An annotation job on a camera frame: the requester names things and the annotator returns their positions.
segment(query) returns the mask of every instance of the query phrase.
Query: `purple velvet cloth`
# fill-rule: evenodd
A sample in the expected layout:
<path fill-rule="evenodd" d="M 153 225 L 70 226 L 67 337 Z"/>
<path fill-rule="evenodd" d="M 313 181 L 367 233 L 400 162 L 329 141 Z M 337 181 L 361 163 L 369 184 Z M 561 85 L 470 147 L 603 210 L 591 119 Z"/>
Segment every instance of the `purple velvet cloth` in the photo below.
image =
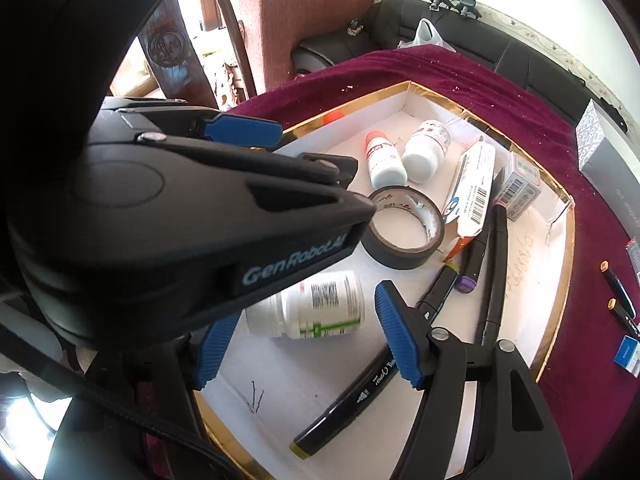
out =
<path fill-rule="evenodd" d="M 412 80 L 473 111 L 539 161 L 576 203 L 574 269 L 564 319 L 540 381 L 579 478 L 613 436 L 638 380 L 613 357 L 624 331 L 607 311 L 612 293 L 600 262 L 639 289 L 625 252 L 628 237 L 577 167 L 575 133 L 540 99 L 460 54 L 434 46 L 372 52 L 257 96 L 234 113 L 284 128 L 344 102 Z"/>

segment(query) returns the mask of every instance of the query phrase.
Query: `black leather sofa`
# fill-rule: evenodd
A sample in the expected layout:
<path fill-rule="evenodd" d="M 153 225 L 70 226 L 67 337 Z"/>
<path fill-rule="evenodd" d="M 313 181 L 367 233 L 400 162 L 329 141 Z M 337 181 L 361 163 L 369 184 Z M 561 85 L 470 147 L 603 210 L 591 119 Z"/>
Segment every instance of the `black leather sofa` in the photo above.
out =
<path fill-rule="evenodd" d="M 311 73 L 367 52 L 397 48 L 400 41 L 412 40 L 420 19 L 427 18 L 457 52 L 537 95 L 569 124 L 575 126 L 594 99 L 626 132 L 618 110 L 548 57 L 486 23 L 429 6 L 421 0 L 382 0 L 363 16 L 357 36 L 347 34 L 345 27 L 301 40 L 291 53 L 294 68 Z"/>

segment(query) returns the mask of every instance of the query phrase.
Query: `tape roll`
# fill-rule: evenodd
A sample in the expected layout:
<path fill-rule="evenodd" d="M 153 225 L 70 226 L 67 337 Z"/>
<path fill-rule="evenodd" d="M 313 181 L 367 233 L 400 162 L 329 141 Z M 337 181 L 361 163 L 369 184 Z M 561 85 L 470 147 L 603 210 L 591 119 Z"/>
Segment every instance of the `tape roll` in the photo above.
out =
<path fill-rule="evenodd" d="M 411 187 L 386 186 L 371 193 L 369 199 L 376 205 L 377 211 L 393 207 L 415 216 L 424 226 L 427 235 L 424 245 L 414 248 L 398 247 L 380 235 L 376 229 L 374 215 L 362 237 L 362 245 L 377 262 L 392 269 L 415 269 L 426 262 L 442 243 L 444 222 L 440 210 L 418 190 Z"/>

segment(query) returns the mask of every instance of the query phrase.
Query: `bottle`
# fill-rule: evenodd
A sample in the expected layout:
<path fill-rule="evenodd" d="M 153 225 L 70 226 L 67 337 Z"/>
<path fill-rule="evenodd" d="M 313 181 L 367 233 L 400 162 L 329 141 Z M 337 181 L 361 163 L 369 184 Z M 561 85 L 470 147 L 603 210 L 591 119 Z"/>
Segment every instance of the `bottle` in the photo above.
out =
<path fill-rule="evenodd" d="M 244 310 L 249 332 L 292 339 L 353 332 L 364 321 L 362 285 L 352 270 L 321 272 Z"/>
<path fill-rule="evenodd" d="M 439 121 L 424 121 L 404 146 L 402 163 L 409 180 L 429 180 L 442 165 L 451 145 L 451 134 Z"/>
<path fill-rule="evenodd" d="M 385 186 L 406 186 L 406 171 L 396 147 L 383 132 L 367 134 L 367 164 L 373 189 Z"/>

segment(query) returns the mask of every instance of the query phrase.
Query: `purple marker cap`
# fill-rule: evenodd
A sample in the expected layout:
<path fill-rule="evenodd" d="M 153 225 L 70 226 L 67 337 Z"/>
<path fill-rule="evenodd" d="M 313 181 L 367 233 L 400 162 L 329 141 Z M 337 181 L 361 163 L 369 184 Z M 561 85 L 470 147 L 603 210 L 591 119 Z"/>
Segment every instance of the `purple marker cap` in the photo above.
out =
<path fill-rule="evenodd" d="M 476 288 L 478 283 L 468 276 L 460 276 L 456 281 L 456 290 L 462 294 L 468 294 Z"/>

